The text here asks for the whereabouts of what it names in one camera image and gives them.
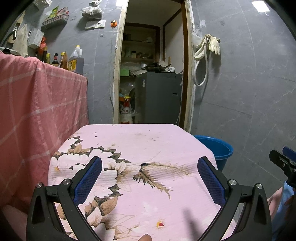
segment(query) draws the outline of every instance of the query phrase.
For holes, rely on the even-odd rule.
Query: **gray tile wall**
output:
[[[87,97],[90,124],[113,123],[113,106],[111,87],[115,58],[117,29],[111,28],[110,22],[117,20],[121,7],[116,6],[116,0],[103,0],[100,8],[103,11],[102,20],[106,20],[105,28],[85,30],[87,20],[81,15],[81,8],[87,7],[90,0],[53,0],[51,6],[39,11],[34,5],[26,11],[24,23],[30,28],[40,28],[45,13],[57,5],[59,9],[68,7],[69,20],[65,26],[57,26],[45,31],[48,52],[53,59],[54,53],[67,51],[68,58],[80,45],[84,57],[84,76],[89,80]]]
[[[259,13],[252,0],[191,3],[195,26],[221,39],[208,82],[197,87],[191,133],[229,142],[234,154],[223,173],[243,185],[260,182],[270,196],[286,177],[269,152],[296,150],[296,41],[271,7]]]

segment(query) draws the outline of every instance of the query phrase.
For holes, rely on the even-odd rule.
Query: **metal screw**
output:
[[[43,183],[37,183],[37,184],[36,184],[36,187],[37,187],[37,188],[41,188],[42,185],[43,185]]]
[[[236,180],[229,180],[230,185],[235,186],[237,184]]]
[[[68,185],[70,182],[71,182],[71,180],[69,178],[63,180],[64,185]]]
[[[257,184],[256,184],[256,187],[257,187],[258,189],[262,189],[262,188],[263,188],[263,186],[262,186],[260,183],[257,183]]]

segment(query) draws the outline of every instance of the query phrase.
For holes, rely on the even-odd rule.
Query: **gray appliance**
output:
[[[182,75],[147,72],[136,77],[135,123],[176,124]]]

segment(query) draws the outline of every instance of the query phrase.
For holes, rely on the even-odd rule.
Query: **large plastic jug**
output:
[[[83,75],[83,65],[84,58],[82,58],[82,49],[80,45],[77,45],[69,58],[69,71]]]

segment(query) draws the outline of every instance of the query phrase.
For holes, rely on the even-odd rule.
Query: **soy sauce bottle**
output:
[[[52,65],[53,65],[53,66],[56,66],[56,67],[59,66],[59,62],[58,62],[58,60],[57,60],[57,56],[58,56],[58,54],[55,53],[55,54],[54,54],[54,60],[53,60],[53,62],[52,62]]]

